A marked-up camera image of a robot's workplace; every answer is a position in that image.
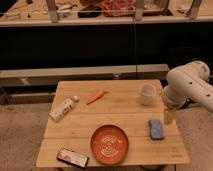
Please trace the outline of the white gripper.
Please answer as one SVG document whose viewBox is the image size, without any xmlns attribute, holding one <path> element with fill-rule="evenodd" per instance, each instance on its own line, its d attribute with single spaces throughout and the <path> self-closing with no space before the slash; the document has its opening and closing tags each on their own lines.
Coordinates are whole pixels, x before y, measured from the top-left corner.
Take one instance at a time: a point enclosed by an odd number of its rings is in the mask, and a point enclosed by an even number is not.
<svg viewBox="0 0 213 171">
<path fill-rule="evenodd" d="M 175 109 L 180 109 L 184 105 L 186 97 L 171 86 L 166 86 L 163 89 L 162 100 L 165 106 L 169 108 L 164 110 L 164 124 L 169 125 L 175 119 Z"/>
</svg>

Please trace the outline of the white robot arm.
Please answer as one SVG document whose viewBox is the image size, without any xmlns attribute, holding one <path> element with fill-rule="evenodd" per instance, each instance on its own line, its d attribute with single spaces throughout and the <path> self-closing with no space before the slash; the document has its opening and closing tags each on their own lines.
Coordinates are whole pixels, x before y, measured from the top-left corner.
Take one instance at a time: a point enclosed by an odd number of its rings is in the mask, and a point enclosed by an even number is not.
<svg viewBox="0 0 213 171">
<path fill-rule="evenodd" d="M 187 98 L 213 113 L 213 86 L 208 83 L 209 77 L 210 69 L 202 61 L 193 61 L 168 71 L 168 85 L 162 93 L 165 125 L 173 122 L 176 111 L 184 105 Z"/>
</svg>

